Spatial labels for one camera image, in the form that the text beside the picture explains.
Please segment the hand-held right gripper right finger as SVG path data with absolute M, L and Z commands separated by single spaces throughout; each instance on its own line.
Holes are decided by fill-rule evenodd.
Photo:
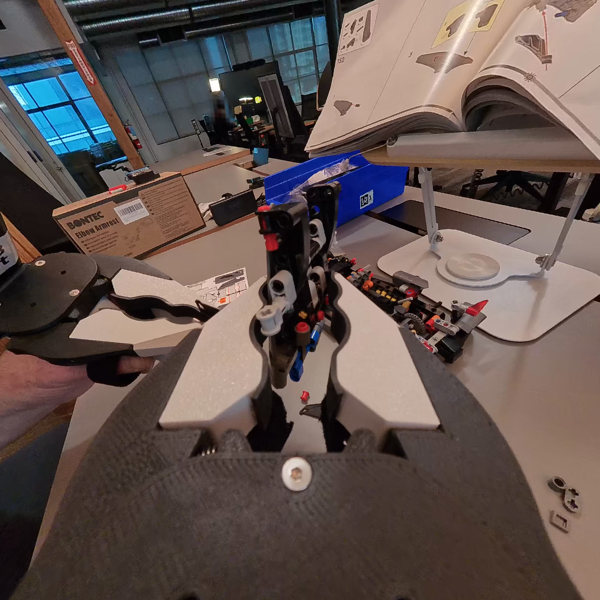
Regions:
M 340 398 L 335 419 L 347 430 L 427 430 L 440 420 L 398 325 L 340 274 L 333 305 L 344 334 L 331 377 Z

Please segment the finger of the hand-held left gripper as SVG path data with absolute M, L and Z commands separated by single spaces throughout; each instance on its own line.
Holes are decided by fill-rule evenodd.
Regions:
M 71 339 L 121 343 L 132 346 L 142 357 L 168 354 L 193 329 L 203 325 L 185 317 L 183 322 L 172 322 L 165 317 L 134 319 L 119 310 L 101 310 L 79 321 Z
M 152 311 L 156 317 L 190 318 L 206 322 L 219 309 L 202 302 L 188 287 L 171 279 L 120 269 L 111 279 L 111 300 L 139 318 Z

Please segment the person's left hand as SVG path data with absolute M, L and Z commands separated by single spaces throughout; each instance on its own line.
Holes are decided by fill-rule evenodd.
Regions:
M 54 365 L 35 356 L 1 354 L 1 449 L 60 405 L 92 388 L 85 365 Z

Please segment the lego car chassis model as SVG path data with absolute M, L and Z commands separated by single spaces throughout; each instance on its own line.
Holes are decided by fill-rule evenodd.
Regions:
M 328 254 L 327 266 L 446 364 L 461 357 L 469 336 L 487 318 L 484 310 L 488 299 L 476 303 L 452 301 L 451 308 L 445 310 L 441 301 L 425 298 L 428 281 L 417 275 L 397 271 L 391 280 L 380 278 L 367 267 L 356 267 L 356 260 L 344 255 Z

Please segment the blue storage bin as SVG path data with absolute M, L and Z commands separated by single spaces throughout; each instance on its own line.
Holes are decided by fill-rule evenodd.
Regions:
M 291 202 L 289 192 L 297 184 L 308 179 L 318 170 L 346 158 L 350 158 L 352 164 L 361 167 L 333 180 L 338 181 L 341 185 L 337 217 L 338 226 L 373 210 L 404 192 L 408 167 L 378 166 L 367 161 L 360 152 L 348 152 L 312 158 L 297 166 L 266 177 L 266 203 L 284 204 Z

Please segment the wooden post with red sign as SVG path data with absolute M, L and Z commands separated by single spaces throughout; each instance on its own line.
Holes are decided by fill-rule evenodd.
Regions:
M 89 64 L 81 45 L 78 43 L 74 30 L 68 24 L 57 2 L 37 1 L 37 3 L 56 34 L 57 39 L 73 62 L 102 116 L 107 121 L 131 167 L 133 169 L 143 168 L 145 166 L 144 161 L 134 146 L 128 132 L 126 132 L 123 122 L 119 118 L 93 67 Z

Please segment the large dark wall screen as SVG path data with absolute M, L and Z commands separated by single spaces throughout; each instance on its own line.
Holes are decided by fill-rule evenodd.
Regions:
M 259 78 L 280 73 L 277 61 L 259 64 L 259 61 L 236 65 L 232 71 L 219 75 L 221 91 L 225 94 L 229 105 L 237 106 L 256 98 L 265 99 L 259 84 Z

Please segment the grey black lego door assembly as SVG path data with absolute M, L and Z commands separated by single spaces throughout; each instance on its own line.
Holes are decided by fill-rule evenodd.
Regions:
M 266 247 L 263 307 L 256 313 L 268 339 L 271 384 L 283 389 L 302 377 L 304 360 L 325 321 L 331 274 L 327 266 L 338 220 L 341 184 L 310 185 L 301 199 L 256 213 Z

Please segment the clear plastic parts bags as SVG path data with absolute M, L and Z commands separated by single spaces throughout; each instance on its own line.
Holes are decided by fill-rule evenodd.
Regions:
M 315 184 L 325 183 L 326 181 L 333 181 L 337 177 L 349 174 L 350 172 L 360 168 L 360 165 L 352 164 L 350 158 L 346 158 L 339 162 L 336 162 L 330 166 L 326 166 L 323 169 L 318 170 L 313 175 L 309 176 L 308 179 L 297 184 L 289 192 L 290 201 L 301 201 L 305 199 L 305 191 Z

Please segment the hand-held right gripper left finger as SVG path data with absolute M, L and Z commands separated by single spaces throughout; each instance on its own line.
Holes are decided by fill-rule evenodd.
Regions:
M 205 323 L 160 416 L 163 429 L 248 434 L 257 424 L 266 428 L 273 410 L 268 359 L 254 334 L 265 282 L 259 278 Z

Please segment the open instruction booklet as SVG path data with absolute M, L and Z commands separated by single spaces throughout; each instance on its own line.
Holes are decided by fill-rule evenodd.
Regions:
M 306 151 L 599 159 L 599 1 L 374 1 Z

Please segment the black power adapter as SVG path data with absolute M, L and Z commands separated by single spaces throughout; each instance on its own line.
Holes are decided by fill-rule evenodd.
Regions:
M 253 190 L 237 194 L 226 193 L 221 199 L 209 204 L 209 210 L 215 224 L 225 226 L 257 211 L 258 201 Z

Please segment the brown cardboard box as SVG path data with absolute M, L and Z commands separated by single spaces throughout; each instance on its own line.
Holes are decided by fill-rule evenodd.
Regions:
M 68 204 L 52 216 L 80 252 L 135 259 L 205 227 L 178 172 Z

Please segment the black monitor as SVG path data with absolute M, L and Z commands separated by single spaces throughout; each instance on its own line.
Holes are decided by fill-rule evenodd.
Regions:
M 278 74 L 266 74 L 259 77 L 258 83 L 262 91 L 266 107 L 271 118 L 275 134 L 284 139 L 294 139 L 295 133 L 290 120 L 286 97 Z

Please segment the lego sticker sheet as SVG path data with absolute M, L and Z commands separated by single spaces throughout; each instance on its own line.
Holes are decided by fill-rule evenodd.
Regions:
M 245 267 L 189 284 L 187 288 L 204 304 L 221 308 L 248 289 Z

